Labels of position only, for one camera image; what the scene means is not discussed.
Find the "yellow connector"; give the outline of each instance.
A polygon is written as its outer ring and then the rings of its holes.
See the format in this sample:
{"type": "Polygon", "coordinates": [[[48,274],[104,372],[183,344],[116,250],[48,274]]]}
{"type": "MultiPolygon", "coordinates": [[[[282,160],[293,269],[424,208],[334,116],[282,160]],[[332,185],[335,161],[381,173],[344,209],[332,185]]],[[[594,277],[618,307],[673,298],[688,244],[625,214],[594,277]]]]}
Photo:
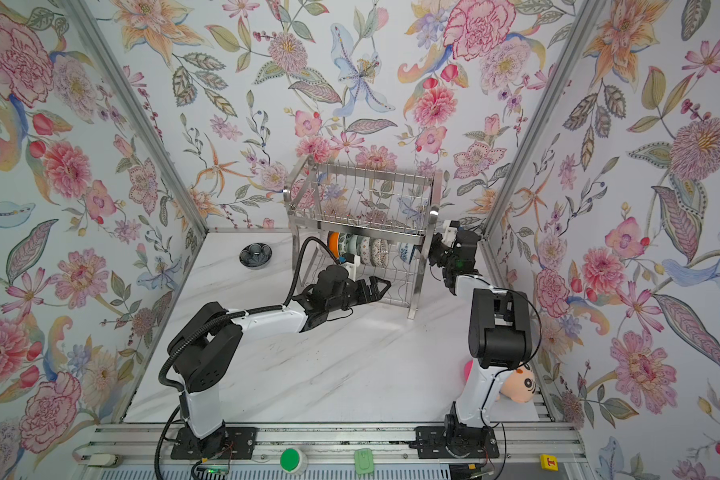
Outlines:
{"type": "Polygon", "coordinates": [[[557,472],[557,457],[552,455],[542,455],[541,467],[544,470],[551,470],[552,472],[557,472]]]}

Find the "metal dish rack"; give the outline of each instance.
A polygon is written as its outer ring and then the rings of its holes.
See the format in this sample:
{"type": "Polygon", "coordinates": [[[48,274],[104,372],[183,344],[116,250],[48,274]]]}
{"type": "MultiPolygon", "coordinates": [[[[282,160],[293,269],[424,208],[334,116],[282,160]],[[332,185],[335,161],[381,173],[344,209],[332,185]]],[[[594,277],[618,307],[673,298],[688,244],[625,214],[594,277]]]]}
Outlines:
{"type": "MultiPolygon", "coordinates": [[[[422,293],[429,247],[438,222],[443,175],[423,177],[401,171],[387,172],[348,165],[317,164],[308,156],[291,171],[283,189],[288,226],[293,235],[293,268],[301,248],[299,227],[370,236],[390,242],[386,267],[362,265],[361,276],[378,276],[392,282],[383,302],[408,308],[413,319],[422,293]],[[413,261],[399,257],[402,244],[418,245],[413,261]]],[[[301,285],[317,281],[317,273],[331,262],[316,249],[301,285]]]]}

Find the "floral wallpaper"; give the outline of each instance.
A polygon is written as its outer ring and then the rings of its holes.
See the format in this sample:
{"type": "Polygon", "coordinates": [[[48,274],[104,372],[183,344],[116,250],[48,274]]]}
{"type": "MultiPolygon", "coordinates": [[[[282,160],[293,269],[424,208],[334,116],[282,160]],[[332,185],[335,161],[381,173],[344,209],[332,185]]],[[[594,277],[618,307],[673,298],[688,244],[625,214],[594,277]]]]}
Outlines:
{"type": "Polygon", "coordinates": [[[602,480],[720,479],[720,0],[609,0],[490,247],[602,480]]]}
{"type": "Polygon", "coordinates": [[[119,420],[202,241],[64,10],[31,3],[0,1],[0,479],[9,480],[66,478],[85,429],[119,420]]]}
{"type": "MultiPolygon", "coordinates": [[[[575,0],[89,7],[211,228],[286,227],[283,185],[310,154],[441,169],[446,217],[480,226],[576,15],[575,0]]],[[[330,213],[348,214],[352,192],[323,183],[330,213]]],[[[371,198],[350,210],[389,208],[371,198]]]]}

